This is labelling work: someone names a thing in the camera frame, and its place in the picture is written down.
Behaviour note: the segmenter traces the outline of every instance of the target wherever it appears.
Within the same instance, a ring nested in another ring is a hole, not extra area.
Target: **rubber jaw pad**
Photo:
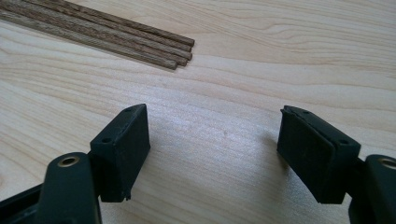
[[[131,199],[131,188],[149,154],[146,105],[122,110],[92,141],[89,156],[102,202]]]
[[[309,111],[288,105],[281,111],[278,153],[319,203],[342,203],[361,145]]]

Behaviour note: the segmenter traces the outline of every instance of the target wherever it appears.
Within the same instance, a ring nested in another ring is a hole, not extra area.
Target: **metal rivet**
[[[381,159],[379,159],[379,162],[381,162],[384,166],[388,167],[389,169],[396,170],[396,161],[381,158]]]
[[[79,157],[76,157],[76,156],[66,157],[58,162],[58,166],[69,167],[69,166],[72,166],[72,165],[78,163],[78,161],[79,161]]]

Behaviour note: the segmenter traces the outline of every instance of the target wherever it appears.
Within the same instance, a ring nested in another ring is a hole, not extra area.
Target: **clamp jaw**
[[[318,203],[352,197],[352,224],[396,223],[396,160],[358,158],[361,145],[315,114],[285,105],[277,152]]]
[[[102,223],[102,202],[131,199],[149,154],[146,105],[122,110],[92,141],[88,154],[53,160],[42,185],[0,202],[0,223]]]

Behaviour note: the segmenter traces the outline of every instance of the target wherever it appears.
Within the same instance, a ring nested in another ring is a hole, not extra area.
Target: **wood grain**
[[[137,60],[141,60],[144,62],[148,63],[153,63],[157,64],[159,66],[165,67],[165,68],[170,68],[170,69],[176,69],[177,68],[177,62],[176,61],[171,61],[171,60],[166,60],[162,57],[158,57],[156,55],[148,54],[143,51],[136,51],[133,49],[128,49],[123,46],[119,46],[116,44],[108,43],[106,41],[100,40],[100,39],[95,39],[87,35],[82,35],[70,30],[66,30],[57,26],[53,26],[41,21],[35,21],[30,18],[8,12],[0,8],[0,19],[5,20],[5,21],[11,21],[14,23],[17,23],[19,25],[23,25],[26,27],[30,27],[39,31],[43,31],[45,33],[51,34],[51,35],[57,35],[59,37],[67,38],[73,41],[77,41],[79,43],[84,43],[89,46],[93,46],[99,49],[105,49],[120,55],[124,55],[127,57],[131,57]]]
[[[129,21],[129,20],[125,20],[124,18],[120,18],[111,14],[107,14],[101,11],[97,11],[91,8],[87,8],[87,7],[83,7],[77,4],[73,4],[71,2],[67,2],[64,0],[54,0],[52,1],[53,4],[56,4],[58,6],[61,7],[68,7],[68,8],[73,8],[74,10],[83,12],[83,13],[87,13],[89,15],[92,15],[94,17],[98,17],[98,18],[104,18],[106,20],[109,21],[114,21],[118,24],[123,24],[125,26],[134,28],[136,30],[140,30],[149,34],[153,34],[153,35],[157,35],[157,36],[162,36],[171,40],[174,40],[176,42],[179,43],[183,43],[186,44],[188,46],[193,46],[194,45],[194,40],[187,38],[186,36],[182,36],[182,35],[176,35],[173,33],[169,33],[165,30],[161,30],[161,29],[157,29],[151,26],[147,26],[145,24],[141,24],[139,22],[135,22],[135,21]]]
[[[146,103],[151,151],[104,223],[348,223],[276,154],[283,105],[396,157],[394,1],[74,0],[196,40],[164,71],[0,21],[0,200]]]
[[[43,7],[37,7],[33,4],[25,3],[20,0],[8,1],[2,0],[1,7],[11,12],[27,16],[34,20],[43,21],[64,29],[90,35],[95,38],[103,39],[113,44],[123,45],[125,47],[140,50],[149,54],[164,57],[165,59],[177,61],[185,65],[184,59],[190,60],[190,52],[171,48],[161,43],[150,41],[139,36],[128,35],[117,32],[113,29],[106,28],[95,23],[80,20]]]
[[[102,19],[100,17],[95,17],[90,14],[74,10],[71,7],[62,7],[53,1],[49,1],[49,0],[23,0],[23,1],[32,3],[35,5],[41,6],[41,7],[45,7],[48,9],[52,9],[52,10],[61,12],[63,14],[66,14],[68,16],[71,16],[71,17],[75,17],[75,18],[86,20],[86,21],[94,22],[96,24],[104,25],[104,26],[112,28],[114,30],[118,30],[118,31],[122,31],[124,33],[131,34],[132,36],[136,35],[136,36],[142,37],[143,39],[152,40],[152,41],[155,41],[155,42],[158,42],[158,43],[170,46],[170,47],[174,47],[177,49],[191,52],[191,47],[188,45],[185,45],[185,44],[182,44],[182,43],[170,40],[170,39],[166,39],[166,38],[160,37],[158,35],[152,35],[150,33],[142,32],[142,31],[136,30],[134,28],[118,24],[114,21],[108,21],[108,20]]]

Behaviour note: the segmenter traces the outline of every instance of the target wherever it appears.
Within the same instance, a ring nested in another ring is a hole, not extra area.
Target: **wooden strip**
[[[0,8],[0,19],[4,21],[14,22],[16,24],[33,28],[38,31],[42,31],[51,35],[57,35],[69,40],[73,40],[85,45],[93,46],[99,49],[105,49],[120,55],[124,55],[127,57],[131,57],[137,60],[141,60],[147,63],[153,63],[165,68],[176,69],[177,62],[167,60],[155,55],[148,54],[146,52],[133,50],[129,48],[125,48],[123,46],[119,46],[116,44],[108,43],[106,41],[92,38],[87,35],[82,35],[70,30],[66,30],[57,26],[53,26],[42,21],[32,20],[31,18],[24,17],[22,15],[18,15],[9,11],[6,11]]]
[[[86,21],[90,21],[90,22],[94,22],[94,23],[97,23],[97,24],[100,24],[100,25],[104,25],[104,26],[112,28],[114,30],[122,31],[124,33],[128,33],[128,34],[131,34],[131,35],[137,35],[137,36],[140,36],[142,38],[149,39],[149,40],[152,40],[152,41],[155,41],[155,42],[159,42],[159,43],[162,43],[162,44],[170,46],[170,47],[174,47],[174,48],[177,48],[177,49],[182,49],[182,50],[191,52],[191,47],[190,46],[182,44],[180,42],[176,42],[174,40],[163,38],[163,37],[160,37],[160,36],[157,36],[157,35],[152,35],[152,34],[147,33],[147,32],[139,31],[139,30],[136,30],[134,28],[131,28],[131,27],[128,27],[128,26],[125,26],[125,25],[122,25],[122,24],[115,23],[114,21],[109,21],[109,20],[106,20],[106,19],[102,19],[100,17],[95,17],[95,16],[92,16],[92,15],[87,14],[87,13],[82,13],[80,11],[74,10],[71,7],[62,7],[62,6],[59,6],[59,5],[55,4],[53,1],[50,1],[50,0],[22,0],[22,1],[28,2],[28,3],[31,3],[31,4],[35,4],[35,5],[38,5],[38,6],[41,6],[41,7],[45,7],[45,8],[51,9],[51,10],[55,10],[55,11],[61,12],[63,14],[66,14],[68,16],[72,16],[72,17],[75,17],[75,18],[80,18],[80,19],[83,19],[83,20],[86,20]]]
[[[52,20],[53,22],[57,23],[57,24],[53,24],[53,25],[57,25],[60,27],[62,27],[62,25],[64,25],[65,22],[74,23],[74,26],[84,27],[84,28],[88,28],[88,29],[92,30],[91,32],[87,33],[86,35],[89,35],[90,33],[96,33],[96,32],[107,35],[107,36],[113,35],[113,36],[117,36],[118,38],[121,38],[122,39],[121,42],[135,42],[137,45],[143,45],[143,46],[146,46],[146,47],[149,47],[152,49],[159,49],[163,52],[175,54],[177,56],[186,58],[188,60],[190,60],[192,57],[192,54],[185,50],[172,48],[172,47],[166,46],[164,44],[161,44],[161,43],[158,43],[155,41],[151,41],[151,40],[147,40],[147,39],[139,37],[139,36],[129,35],[124,32],[116,31],[116,30],[107,28],[105,26],[98,25],[93,22],[84,21],[84,20],[81,20],[78,18],[64,15],[62,13],[59,13],[59,12],[56,12],[56,11],[53,11],[50,9],[46,9],[44,7],[39,7],[39,6],[30,4],[30,3],[22,2],[21,0],[3,0],[2,3],[4,3],[4,5],[7,5],[7,6],[23,7],[23,8],[29,9],[31,11],[34,11],[34,12],[38,13],[37,16],[40,16],[40,17],[42,17],[42,19],[45,20],[43,22]],[[15,13],[24,15],[23,13],[19,13],[18,9],[14,8],[14,10],[17,10],[17,11],[14,11]]]
[[[176,61],[180,65],[187,64],[187,59],[185,58],[164,52],[159,49],[153,49],[144,45],[136,44],[132,41],[127,41],[117,35],[113,35],[115,31],[104,26],[94,24],[92,22],[72,18],[43,7],[37,7],[29,3],[24,3],[20,0],[1,0],[0,3],[0,6],[2,6],[4,9],[20,15],[24,15],[34,20],[43,21],[45,23],[49,23],[64,29],[75,31],[84,35],[90,35],[98,39],[103,39],[110,43],[123,45],[131,49],[164,57],[166,59]]]
[[[77,4],[73,4],[70,2],[66,2],[64,0],[51,0],[51,2],[53,2],[54,4],[57,4],[59,6],[62,7],[70,7],[73,8],[74,10],[98,17],[98,18],[103,18],[109,21],[114,21],[118,24],[122,24],[131,28],[134,28],[136,30],[140,30],[140,31],[144,31],[147,33],[150,33],[152,35],[158,35],[167,39],[171,39],[174,40],[176,42],[180,42],[183,44],[186,44],[188,46],[194,46],[194,40],[187,38],[186,36],[182,36],[182,35],[176,35],[176,34],[172,34],[170,32],[164,31],[164,30],[160,30],[151,26],[147,26],[145,24],[139,23],[139,22],[135,22],[135,21],[128,21],[124,18],[120,18],[117,16],[113,16],[110,14],[107,14],[105,12],[101,12],[101,11],[97,11],[88,7],[83,7]]]

